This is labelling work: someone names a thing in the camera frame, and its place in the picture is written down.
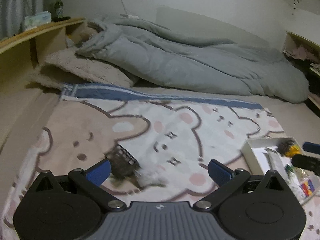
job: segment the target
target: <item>metal screw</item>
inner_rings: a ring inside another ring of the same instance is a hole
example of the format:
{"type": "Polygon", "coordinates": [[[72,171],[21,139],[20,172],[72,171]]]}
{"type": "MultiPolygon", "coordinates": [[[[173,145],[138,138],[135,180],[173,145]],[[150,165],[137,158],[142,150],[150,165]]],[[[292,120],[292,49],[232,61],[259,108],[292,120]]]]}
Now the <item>metal screw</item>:
{"type": "Polygon", "coordinates": [[[120,200],[111,200],[108,202],[108,206],[114,209],[123,207],[124,203],[120,200]]]}
{"type": "Polygon", "coordinates": [[[196,206],[201,209],[208,209],[211,207],[211,203],[206,200],[201,200],[196,203],[196,206]]]}

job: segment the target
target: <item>gray curtain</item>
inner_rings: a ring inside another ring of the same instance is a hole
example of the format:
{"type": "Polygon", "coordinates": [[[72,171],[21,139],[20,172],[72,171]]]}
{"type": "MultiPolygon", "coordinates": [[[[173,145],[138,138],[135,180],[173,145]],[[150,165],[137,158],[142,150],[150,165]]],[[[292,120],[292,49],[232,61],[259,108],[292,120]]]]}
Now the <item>gray curtain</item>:
{"type": "Polygon", "coordinates": [[[25,16],[43,11],[43,0],[0,0],[0,39],[22,32],[25,16]]]}

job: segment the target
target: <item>black mesh basket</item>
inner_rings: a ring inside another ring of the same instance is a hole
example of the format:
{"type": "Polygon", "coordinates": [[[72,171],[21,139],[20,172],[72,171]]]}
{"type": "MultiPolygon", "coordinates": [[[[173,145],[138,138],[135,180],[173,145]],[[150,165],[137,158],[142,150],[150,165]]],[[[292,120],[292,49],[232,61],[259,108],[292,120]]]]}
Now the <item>black mesh basket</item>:
{"type": "Polygon", "coordinates": [[[139,168],[138,161],[119,144],[106,153],[105,157],[111,163],[111,173],[118,179],[131,176],[139,168]]]}

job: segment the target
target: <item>gray duvet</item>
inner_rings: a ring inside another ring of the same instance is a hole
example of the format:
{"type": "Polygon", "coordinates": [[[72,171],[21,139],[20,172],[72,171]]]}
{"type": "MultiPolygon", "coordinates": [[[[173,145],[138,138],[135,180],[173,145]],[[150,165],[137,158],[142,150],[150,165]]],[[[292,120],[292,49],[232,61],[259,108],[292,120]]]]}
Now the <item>gray duvet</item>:
{"type": "Polygon", "coordinates": [[[100,33],[77,53],[111,62],[157,85],[233,95],[268,95],[299,103],[308,81],[276,49],[227,39],[186,37],[141,19],[88,23],[100,33]]]}

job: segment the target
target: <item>white logo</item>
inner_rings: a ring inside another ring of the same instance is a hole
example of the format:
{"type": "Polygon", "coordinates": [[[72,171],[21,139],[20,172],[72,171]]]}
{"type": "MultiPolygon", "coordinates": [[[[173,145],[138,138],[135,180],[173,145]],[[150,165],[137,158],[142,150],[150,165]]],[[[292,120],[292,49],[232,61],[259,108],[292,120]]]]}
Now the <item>white logo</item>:
{"type": "Polygon", "coordinates": [[[157,208],[157,209],[159,209],[159,210],[161,210],[161,209],[164,209],[164,208],[165,208],[165,206],[164,206],[164,205],[162,205],[162,204],[159,204],[159,205],[157,205],[157,206],[156,206],[156,208],[157,208]]]}

